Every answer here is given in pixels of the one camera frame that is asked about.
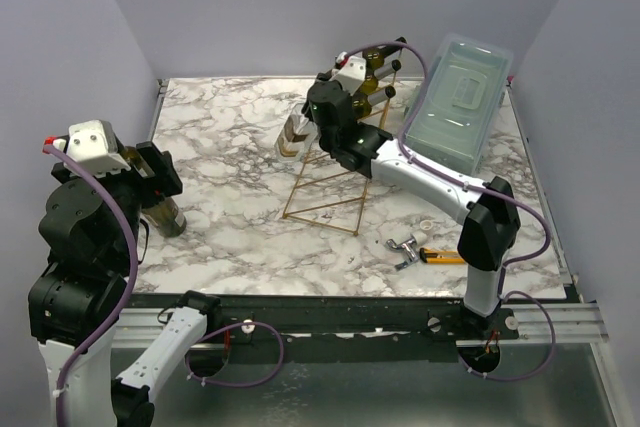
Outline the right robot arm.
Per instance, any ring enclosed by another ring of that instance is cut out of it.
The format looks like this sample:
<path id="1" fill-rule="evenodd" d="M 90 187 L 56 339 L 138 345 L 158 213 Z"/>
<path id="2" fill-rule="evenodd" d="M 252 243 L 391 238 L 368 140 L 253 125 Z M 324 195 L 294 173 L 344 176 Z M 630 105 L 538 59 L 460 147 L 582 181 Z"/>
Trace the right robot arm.
<path id="1" fill-rule="evenodd" d="M 484 182 L 408 153 L 398 137 L 355 118 L 352 97 L 336 80 L 315 82 L 303 113 L 321 150 L 341 167 L 400 187 L 462 226 L 457 251 L 467 264 L 467 286 L 460 326 L 474 339 L 493 331 L 503 259 L 521 226 L 510 183 Z"/>

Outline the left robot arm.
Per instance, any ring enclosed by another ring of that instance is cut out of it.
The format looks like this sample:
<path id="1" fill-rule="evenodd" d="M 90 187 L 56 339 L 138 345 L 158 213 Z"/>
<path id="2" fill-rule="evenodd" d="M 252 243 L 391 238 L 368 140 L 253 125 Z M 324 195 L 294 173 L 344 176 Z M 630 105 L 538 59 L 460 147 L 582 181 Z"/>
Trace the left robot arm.
<path id="1" fill-rule="evenodd" d="M 117 376 L 111 351 L 120 312 L 141 263 L 141 215 L 183 191 L 169 152 L 151 142 L 116 146 L 120 171 L 79 175 L 69 153 L 44 146 L 58 159 L 58 187 L 46 202 L 38 230 L 49 246 L 47 268 L 28 294 L 30 331 L 45 361 L 55 426 L 149 426 L 155 400 L 198 340 L 222 327 L 218 298 L 188 291 L 143 354 Z"/>

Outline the clear glass bottle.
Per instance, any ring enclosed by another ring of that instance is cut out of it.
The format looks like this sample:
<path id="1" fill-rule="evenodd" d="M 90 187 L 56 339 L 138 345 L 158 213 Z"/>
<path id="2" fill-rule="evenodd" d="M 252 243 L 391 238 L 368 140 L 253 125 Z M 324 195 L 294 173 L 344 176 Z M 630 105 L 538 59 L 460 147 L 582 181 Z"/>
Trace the clear glass bottle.
<path id="1" fill-rule="evenodd" d="M 306 116 L 307 105 L 295 104 L 276 137 L 275 153 L 283 162 L 300 160 L 317 136 L 315 124 Z"/>

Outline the wine bottle brown label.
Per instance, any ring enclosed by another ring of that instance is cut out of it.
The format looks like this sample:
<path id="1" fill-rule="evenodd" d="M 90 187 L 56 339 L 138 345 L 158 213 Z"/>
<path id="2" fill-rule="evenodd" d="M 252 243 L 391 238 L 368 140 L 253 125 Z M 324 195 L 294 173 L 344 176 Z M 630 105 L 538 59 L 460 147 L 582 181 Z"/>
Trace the wine bottle brown label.
<path id="1" fill-rule="evenodd" d="M 399 59 L 393 59 L 377 69 L 368 69 L 365 74 L 365 79 L 361 85 L 361 89 L 375 90 L 382 79 L 395 74 L 401 69 L 401 67 L 401 61 Z"/>

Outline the wine bottle white label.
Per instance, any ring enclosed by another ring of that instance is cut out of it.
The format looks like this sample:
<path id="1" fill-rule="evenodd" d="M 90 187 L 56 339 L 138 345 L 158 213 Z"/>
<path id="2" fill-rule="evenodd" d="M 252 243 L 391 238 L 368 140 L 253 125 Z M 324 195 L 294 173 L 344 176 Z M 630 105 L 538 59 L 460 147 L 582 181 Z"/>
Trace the wine bottle white label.
<path id="1" fill-rule="evenodd" d="M 376 70 L 385 64 L 387 57 L 400 50 L 401 48 L 395 45 L 375 46 L 364 49 L 362 57 L 366 60 L 368 68 Z"/>

